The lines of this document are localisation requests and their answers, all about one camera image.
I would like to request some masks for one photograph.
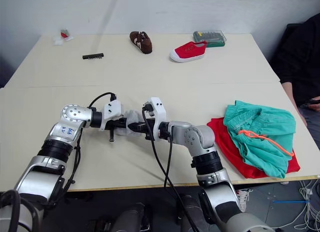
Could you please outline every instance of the white cable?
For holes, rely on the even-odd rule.
[[[295,229],[298,230],[302,230],[302,229],[311,229],[313,231],[317,231],[320,232],[320,227],[318,227],[318,223],[320,224],[320,211],[317,211],[312,204],[310,203],[310,191],[312,191],[312,189],[314,188],[314,186],[319,182],[319,180],[316,180],[313,184],[312,181],[310,181],[307,185],[305,184],[304,181],[300,181],[301,184],[301,188],[299,189],[300,194],[302,195],[304,200],[307,200],[308,202],[305,204],[305,206],[303,207],[302,211],[297,215],[297,217],[294,218],[293,221],[291,221],[290,223],[284,224],[282,226],[278,226],[278,227],[272,227],[272,228],[283,228],[286,227],[290,224],[293,224],[302,214],[303,212],[306,210],[305,215],[304,215],[304,223],[302,224],[297,224],[294,226]],[[315,228],[310,227],[309,226],[309,222],[310,220],[314,220],[314,224],[315,224]]]

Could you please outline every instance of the person's hand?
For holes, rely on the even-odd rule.
[[[314,100],[320,100],[320,96],[313,98]],[[308,108],[315,110],[316,112],[320,112],[320,103],[318,104],[310,104]]]
[[[300,118],[302,119],[302,122],[305,124],[305,126],[307,127],[307,121],[306,119],[301,115],[301,113],[299,113]]]

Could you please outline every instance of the red canvas shoe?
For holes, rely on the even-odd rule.
[[[200,59],[204,57],[206,47],[206,41],[200,43],[189,42],[181,47],[174,49],[170,53],[170,58],[179,63]]]

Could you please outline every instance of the black shirt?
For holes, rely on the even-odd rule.
[[[296,28],[280,47],[271,66],[281,83],[292,83],[298,106],[320,96],[320,14]]]

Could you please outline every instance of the white table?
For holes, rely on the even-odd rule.
[[[125,84],[87,87],[4,88],[0,90],[0,190],[12,188],[30,159],[40,150],[43,141],[60,118],[65,104],[87,106],[103,92],[115,92],[125,109],[140,111],[151,96],[162,99],[168,120],[187,121],[194,125],[223,117],[228,104],[235,100],[289,110],[296,118],[293,147],[301,166],[284,180],[317,178],[320,174],[320,152],[303,125],[280,83],[203,84],[172,89],[171,84],[147,84],[135,90]],[[109,98],[101,99],[100,109]],[[116,136],[109,142],[109,133],[85,129],[81,140],[81,163],[71,190],[98,190],[161,186],[163,174],[154,158],[151,144],[141,137]],[[161,161],[166,164],[169,144],[156,143]],[[196,170],[190,167],[191,156],[186,148],[174,145],[170,177],[175,184],[196,185]],[[223,156],[221,161],[234,184],[284,181],[275,178],[245,179]],[[65,177],[70,175],[74,153],[69,158]]]
[[[251,34],[226,35],[224,47],[207,48],[203,59],[175,63],[169,53],[192,40],[191,35],[151,35],[153,52],[143,54],[128,35],[83,35],[54,46],[41,37],[6,87],[108,86],[278,82]],[[82,55],[104,53],[102,59]]]

